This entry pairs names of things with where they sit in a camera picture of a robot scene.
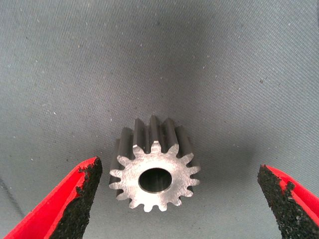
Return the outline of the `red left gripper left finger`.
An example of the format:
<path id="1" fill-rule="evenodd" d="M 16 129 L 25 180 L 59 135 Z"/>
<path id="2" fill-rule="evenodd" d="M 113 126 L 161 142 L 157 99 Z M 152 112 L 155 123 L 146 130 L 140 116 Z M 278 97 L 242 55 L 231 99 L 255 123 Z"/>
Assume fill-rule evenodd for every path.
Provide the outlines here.
<path id="1" fill-rule="evenodd" d="M 81 239 L 102 171 L 97 156 L 76 165 L 5 238 Z"/>

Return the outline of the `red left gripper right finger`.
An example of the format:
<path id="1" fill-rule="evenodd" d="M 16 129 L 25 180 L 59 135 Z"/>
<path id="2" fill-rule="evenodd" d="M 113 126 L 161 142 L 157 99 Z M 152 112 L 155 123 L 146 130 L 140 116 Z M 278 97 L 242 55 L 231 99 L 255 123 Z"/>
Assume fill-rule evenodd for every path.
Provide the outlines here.
<path id="1" fill-rule="evenodd" d="M 261 165 L 257 181 L 283 239 L 319 237 L 319 198 L 287 173 Z"/>

